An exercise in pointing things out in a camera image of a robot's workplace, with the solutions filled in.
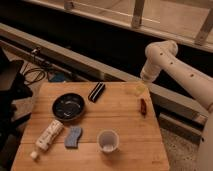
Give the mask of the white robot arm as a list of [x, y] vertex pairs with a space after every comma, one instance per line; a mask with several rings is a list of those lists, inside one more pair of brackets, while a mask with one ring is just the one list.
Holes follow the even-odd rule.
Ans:
[[144, 82], [156, 80], [164, 70], [182, 86], [208, 113], [200, 141], [196, 171], [213, 171], [213, 78], [176, 58], [178, 45], [167, 40], [146, 46], [146, 62], [140, 77]]

